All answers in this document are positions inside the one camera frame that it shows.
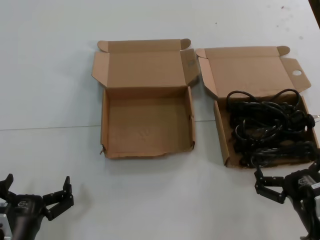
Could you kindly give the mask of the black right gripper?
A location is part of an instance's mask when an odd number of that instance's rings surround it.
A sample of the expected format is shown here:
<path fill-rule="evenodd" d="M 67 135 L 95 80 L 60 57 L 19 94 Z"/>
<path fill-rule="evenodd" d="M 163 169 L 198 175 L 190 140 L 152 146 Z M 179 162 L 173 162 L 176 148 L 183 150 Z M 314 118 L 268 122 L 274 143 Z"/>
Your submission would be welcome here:
<path fill-rule="evenodd" d="M 258 195 L 277 203 L 288 197 L 308 234 L 302 240 L 320 238 L 320 160 L 315 160 L 308 169 L 282 176 L 264 176 L 259 166 L 255 167 L 255 190 Z M 281 188 L 277 192 L 270 187 Z"/>

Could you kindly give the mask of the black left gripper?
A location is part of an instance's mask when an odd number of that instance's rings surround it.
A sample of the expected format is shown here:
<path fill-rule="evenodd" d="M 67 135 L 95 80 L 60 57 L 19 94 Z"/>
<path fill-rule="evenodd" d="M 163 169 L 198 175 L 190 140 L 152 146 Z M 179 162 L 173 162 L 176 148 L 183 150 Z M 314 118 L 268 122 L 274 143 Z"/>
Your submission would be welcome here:
<path fill-rule="evenodd" d="M 71 179 L 66 177 L 62 190 L 43 195 L 14 194 L 9 189 L 12 173 L 0 182 L 3 204 L 3 238 L 5 240 L 34 240 L 43 218 L 54 220 L 74 205 Z"/>

